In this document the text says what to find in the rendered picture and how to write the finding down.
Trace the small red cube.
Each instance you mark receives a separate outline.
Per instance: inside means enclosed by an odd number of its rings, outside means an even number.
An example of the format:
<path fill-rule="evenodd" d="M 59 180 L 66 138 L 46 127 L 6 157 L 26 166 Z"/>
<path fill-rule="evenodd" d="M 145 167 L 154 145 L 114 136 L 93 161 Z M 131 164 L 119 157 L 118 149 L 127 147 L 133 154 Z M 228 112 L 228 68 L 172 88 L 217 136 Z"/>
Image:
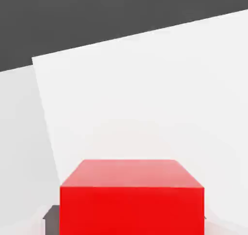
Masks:
<path fill-rule="evenodd" d="M 60 235 L 204 235 L 204 187 L 175 160 L 83 160 L 60 187 Z"/>

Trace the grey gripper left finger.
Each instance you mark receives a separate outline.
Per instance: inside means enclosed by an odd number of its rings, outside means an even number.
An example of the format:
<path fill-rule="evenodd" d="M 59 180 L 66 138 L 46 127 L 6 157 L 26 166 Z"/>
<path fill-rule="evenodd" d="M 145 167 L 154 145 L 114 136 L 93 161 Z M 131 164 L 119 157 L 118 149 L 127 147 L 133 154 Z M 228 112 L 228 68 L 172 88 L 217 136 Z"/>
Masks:
<path fill-rule="evenodd" d="M 34 216 L 29 228 L 29 235 L 60 235 L 60 206 L 42 207 Z"/>

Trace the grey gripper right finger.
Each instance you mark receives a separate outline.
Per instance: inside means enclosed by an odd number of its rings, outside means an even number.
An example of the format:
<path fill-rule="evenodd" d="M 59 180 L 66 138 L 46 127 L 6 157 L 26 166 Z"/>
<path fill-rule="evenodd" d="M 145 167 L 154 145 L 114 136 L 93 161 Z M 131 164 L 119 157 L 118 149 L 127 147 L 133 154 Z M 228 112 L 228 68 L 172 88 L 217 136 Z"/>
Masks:
<path fill-rule="evenodd" d="M 222 222 L 212 211 L 206 212 L 204 221 L 204 235 L 223 235 Z"/>

